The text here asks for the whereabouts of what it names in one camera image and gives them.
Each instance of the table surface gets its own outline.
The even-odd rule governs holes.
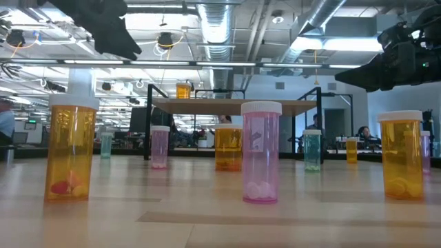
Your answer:
[[[240,106],[249,99],[166,99],[153,98],[153,105],[169,114],[215,114],[240,116]],[[280,101],[284,116],[297,116],[316,107],[315,101]]]
[[[382,166],[326,161],[321,174],[280,161],[280,201],[242,201],[242,175],[212,158],[93,158],[89,202],[43,204],[46,159],[0,170],[0,240],[7,248],[441,247],[441,171],[422,202],[384,198]]]

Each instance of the wooden shelf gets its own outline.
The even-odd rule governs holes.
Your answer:
[[[240,115],[240,106],[250,99],[166,99],[153,98],[153,105],[169,114]],[[279,101],[284,116],[297,116],[316,107],[315,101]]]

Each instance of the ceiling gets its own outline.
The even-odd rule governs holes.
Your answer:
[[[186,1],[189,8],[195,3],[223,3],[224,1]],[[256,10],[260,1],[229,1],[235,3],[232,23],[232,41],[230,43],[233,51],[233,61],[244,61],[246,59],[247,46],[249,38],[252,35],[252,26],[254,22],[263,22],[266,16],[268,6],[264,6],[263,15],[257,20]],[[273,10],[282,10],[283,22],[273,23],[270,21],[263,35],[263,40],[259,43],[260,47],[256,54],[256,60],[273,61],[281,56],[287,48],[292,44],[293,38],[291,29],[296,17],[307,13],[311,6],[310,0],[295,1],[274,1]],[[334,15],[332,20],[338,20],[340,17],[359,19],[367,21],[374,19],[378,15],[388,15],[396,17],[397,14],[413,12],[421,8],[432,5],[433,1],[417,1],[407,0],[406,5],[399,3],[401,1],[372,1],[372,0],[347,0]],[[132,5],[148,5],[157,6],[157,1],[146,0],[127,0]],[[179,5],[180,1],[161,1],[161,4]],[[65,16],[62,12],[53,8],[53,6],[45,5],[41,7],[40,12],[32,9],[19,8],[19,6],[0,6],[0,11],[9,10],[10,17],[5,18],[13,24],[13,28],[24,30],[25,48],[16,50],[8,44],[3,44],[0,48],[0,58],[33,58],[33,59],[111,59],[119,60],[120,57],[111,54],[99,54],[94,50],[94,42],[88,41],[89,34],[83,29],[76,27],[71,18]],[[201,30],[201,21],[195,15],[182,14],[146,14],[136,13],[127,14],[125,16],[126,26],[134,40],[143,50],[139,55],[139,60],[171,60],[171,61],[205,61],[207,55],[205,46],[207,45]],[[257,29],[257,33],[264,31],[262,25]],[[171,32],[173,42],[176,45],[162,56],[158,54],[156,49],[156,40],[161,32]],[[335,37],[322,37],[326,41]],[[253,48],[256,48],[257,35],[253,42]],[[372,59],[378,52],[354,52],[354,51],[335,51],[335,50],[317,50],[314,52],[303,52],[299,59],[303,63],[328,63],[328,64],[345,64],[345,65],[362,65]],[[95,68],[97,77],[96,94],[97,96],[118,95],[121,94],[112,90],[110,92],[102,90],[101,86],[106,83],[125,83],[132,84],[133,90],[129,92],[133,97],[142,97],[147,94],[148,83],[154,83],[160,87],[162,91],[167,92],[173,97],[176,93],[175,84],[179,82],[190,81],[194,83],[196,89],[211,89],[212,79],[210,78],[210,69],[202,70],[173,70],[158,68]],[[319,74],[330,75],[336,71],[320,71]],[[315,74],[314,70],[305,70],[303,76]],[[68,68],[45,68],[45,67],[22,67],[19,76],[9,79],[5,74],[0,74],[0,94],[16,92],[18,94],[41,94],[47,95],[51,93],[41,87],[46,79],[53,83],[67,87],[68,85]],[[250,84],[251,87],[259,87],[259,85]],[[47,97],[25,98],[32,102],[34,107],[49,114],[47,107]],[[102,99],[101,105],[108,106],[127,106],[127,99]],[[124,109],[116,118],[118,121],[109,123],[112,120],[113,113],[104,113],[99,115],[110,116],[109,118],[100,118],[101,123],[109,123],[114,127],[125,128],[127,120],[130,119],[130,112]]]

